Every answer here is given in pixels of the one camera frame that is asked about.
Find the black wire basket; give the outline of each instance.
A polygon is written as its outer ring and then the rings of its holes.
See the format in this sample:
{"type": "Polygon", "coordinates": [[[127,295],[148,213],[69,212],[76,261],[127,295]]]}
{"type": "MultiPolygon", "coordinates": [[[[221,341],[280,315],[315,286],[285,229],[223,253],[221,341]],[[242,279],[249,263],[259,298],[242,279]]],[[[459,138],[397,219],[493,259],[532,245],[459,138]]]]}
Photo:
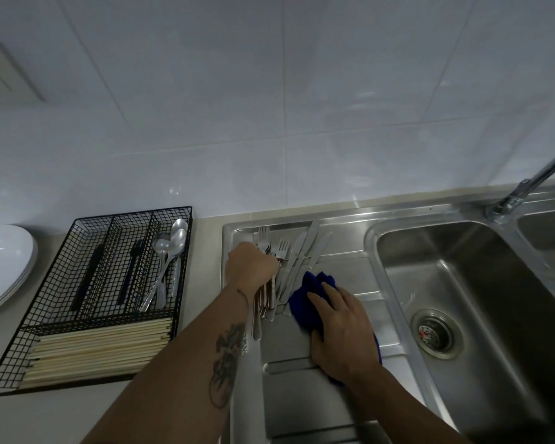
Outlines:
{"type": "MultiPolygon", "coordinates": [[[[192,207],[75,220],[0,359],[0,396],[132,379],[134,373],[38,388],[18,388],[30,364],[28,353],[42,335],[162,318],[173,319],[170,339],[177,335],[192,223],[192,207]],[[189,227],[185,248],[180,256],[177,296],[168,296],[161,309],[154,308],[154,299],[150,309],[141,313],[140,305],[155,282],[161,265],[152,243],[161,233],[170,233],[171,226],[178,218],[187,221],[189,227]],[[93,253],[101,245],[101,259],[93,270],[82,301],[78,303],[79,287],[89,270],[93,253]],[[120,304],[119,293],[130,270],[131,250],[135,245],[140,245],[141,252],[134,258],[125,301],[120,304]]],[[[175,266],[170,265],[166,272],[167,293],[174,278],[175,266]]]]}

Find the countertop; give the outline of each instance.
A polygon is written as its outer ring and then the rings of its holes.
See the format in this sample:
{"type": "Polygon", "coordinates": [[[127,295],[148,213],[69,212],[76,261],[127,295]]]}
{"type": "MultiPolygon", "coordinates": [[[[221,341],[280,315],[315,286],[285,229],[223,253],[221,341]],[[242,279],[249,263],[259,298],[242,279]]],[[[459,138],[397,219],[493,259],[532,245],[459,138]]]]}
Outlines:
{"type": "MultiPolygon", "coordinates": [[[[189,250],[181,326],[185,327],[189,324],[220,291],[222,226],[224,224],[480,193],[489,189],[470,188],[441,193],[420,193],[369,201],[196,219],[193,224],[192,243],[189,250]]],[[[0,307],[0,357],[65,236],[65,234],[60,234],[36,237],[39,256],[35,268],[20,290],[0,307]]],[[[0,443],[77,443],[88,433],[127,383],[118,382],[0,397],[0,443]]]]}

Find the drain strainer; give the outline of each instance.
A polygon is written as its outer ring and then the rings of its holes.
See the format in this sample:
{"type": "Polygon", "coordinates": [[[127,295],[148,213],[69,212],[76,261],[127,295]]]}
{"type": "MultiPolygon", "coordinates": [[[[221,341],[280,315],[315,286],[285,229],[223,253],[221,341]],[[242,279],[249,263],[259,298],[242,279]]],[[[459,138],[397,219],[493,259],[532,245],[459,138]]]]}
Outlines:
{"type": "Polygon", "coordinates": [[[462,351],[463,340],[456,323],[441,311],[420,310],[411,319],[417,344],[430,355],[449,360],[462,351]]]}

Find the chrome faucet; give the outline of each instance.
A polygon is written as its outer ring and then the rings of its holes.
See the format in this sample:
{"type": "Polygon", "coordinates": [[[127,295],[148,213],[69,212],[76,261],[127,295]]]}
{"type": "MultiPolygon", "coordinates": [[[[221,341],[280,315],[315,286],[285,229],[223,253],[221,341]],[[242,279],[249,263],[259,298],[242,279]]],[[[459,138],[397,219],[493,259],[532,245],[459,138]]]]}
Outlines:
{"type": "Polygon", "coordinates": [[[505,198],[485,208],[485,216],[496,223],[502,223],[511,212],[524,202],[526,196],[535,190],[555,172],[555,158],[545,165],[532,179],[522,180],[505,198]]]}

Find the blue towel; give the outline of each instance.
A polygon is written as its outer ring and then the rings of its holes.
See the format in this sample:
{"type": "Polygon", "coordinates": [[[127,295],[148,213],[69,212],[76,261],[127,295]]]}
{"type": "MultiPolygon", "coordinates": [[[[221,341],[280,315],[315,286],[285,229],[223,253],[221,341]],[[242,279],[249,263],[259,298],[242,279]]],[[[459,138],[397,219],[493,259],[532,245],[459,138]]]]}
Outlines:
{"type": "MultiPolygon", "coordinates": [[[[323,282],[328,283],[333,288],[335,288],[335,279],[333,276],[328,276],[324,272],[320,272],[317,276],[309,271],[306,271],[304,277],[302,278],[302,285],[290,296],[288,303],[290,304],[290,310],[292,310],[292,316],[300,327],[305,330],[312,332],[312,330],[318,330],[321,335],[323,335],[323,321],[318,314],[316,307],[308,299],[308,292],[316,293],[321,298],[325,299],[331,305],[329,296],[323,290],[321,284],[323,282]]],[[[376,348],[378,350],[378,361],[382,365],[382,357],[380,356],[380,345],[376,335],[374,335],[374,341],[376,342],[376,348]]],[[[329,377],[335,385],[343,386],[339,380],[335,380],[329,377]]]]}

